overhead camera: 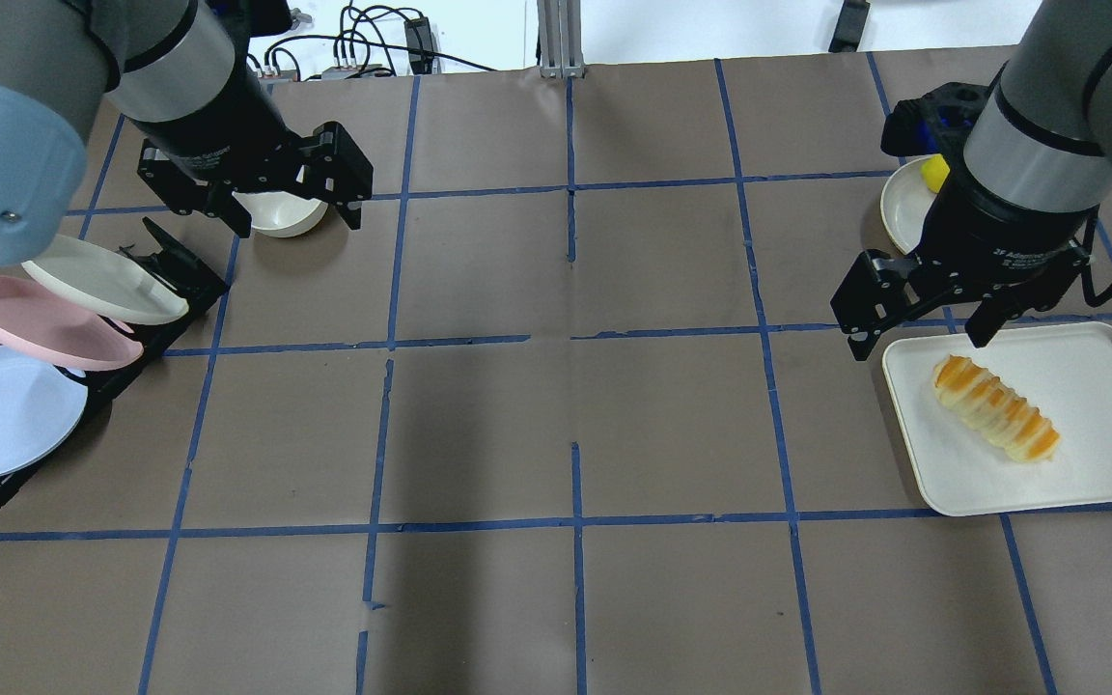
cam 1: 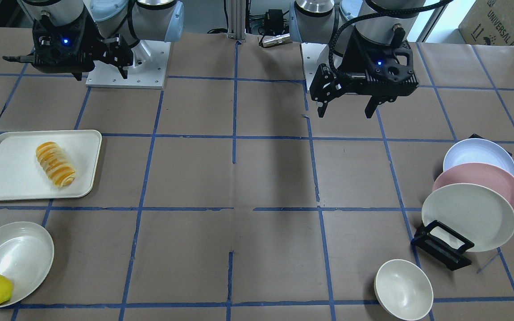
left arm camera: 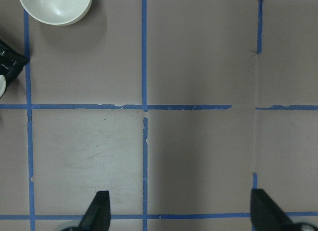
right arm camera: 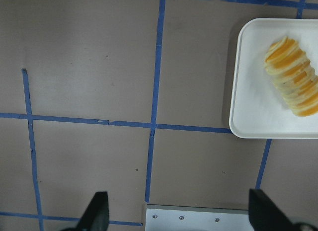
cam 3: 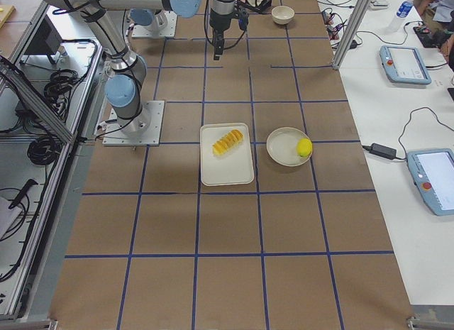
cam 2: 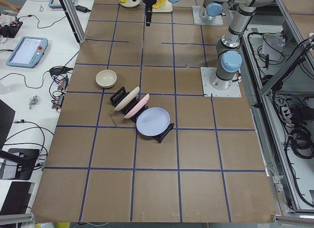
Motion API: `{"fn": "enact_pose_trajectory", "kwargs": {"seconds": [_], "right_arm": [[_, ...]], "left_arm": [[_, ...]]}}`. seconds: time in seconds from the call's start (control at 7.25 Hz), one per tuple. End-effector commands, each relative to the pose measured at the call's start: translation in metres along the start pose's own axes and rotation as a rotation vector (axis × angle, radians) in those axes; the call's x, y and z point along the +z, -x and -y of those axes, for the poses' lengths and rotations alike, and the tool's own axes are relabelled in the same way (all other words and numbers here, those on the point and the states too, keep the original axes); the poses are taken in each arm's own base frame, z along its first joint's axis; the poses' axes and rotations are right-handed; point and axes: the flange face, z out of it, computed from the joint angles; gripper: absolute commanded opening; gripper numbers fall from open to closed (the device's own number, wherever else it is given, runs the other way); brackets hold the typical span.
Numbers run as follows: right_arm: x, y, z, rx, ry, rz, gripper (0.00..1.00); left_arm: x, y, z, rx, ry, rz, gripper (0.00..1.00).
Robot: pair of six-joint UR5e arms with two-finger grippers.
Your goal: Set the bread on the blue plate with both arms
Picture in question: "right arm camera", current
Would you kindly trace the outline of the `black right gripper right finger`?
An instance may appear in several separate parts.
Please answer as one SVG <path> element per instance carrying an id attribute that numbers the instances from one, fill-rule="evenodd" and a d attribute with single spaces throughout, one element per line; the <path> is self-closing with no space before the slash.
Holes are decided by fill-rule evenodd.
<path id="1" fill-rule="evenodd" d="M 316 231 L 314 225 L 292 222 L 261 190 L 250 189 L 248 219 L 255 231 Z"/>

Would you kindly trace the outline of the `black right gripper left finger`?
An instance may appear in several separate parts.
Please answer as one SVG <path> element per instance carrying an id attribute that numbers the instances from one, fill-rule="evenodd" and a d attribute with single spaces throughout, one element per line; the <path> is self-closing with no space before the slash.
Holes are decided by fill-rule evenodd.
<path id="1" fill-rule="evenodd" d="M 108 193 L 100 191 L 94 194 L 77 225 L 63 231 L 106 231 L 109 221 Z"/>

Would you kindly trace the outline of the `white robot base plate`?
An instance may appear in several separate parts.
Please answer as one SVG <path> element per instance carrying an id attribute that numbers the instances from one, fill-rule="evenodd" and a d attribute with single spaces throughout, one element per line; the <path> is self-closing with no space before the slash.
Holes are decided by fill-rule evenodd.
<path id="1" fill-rule="evenodd" d="M 146 231 L 252 231 L 248 211 L 147 205 Z"/>

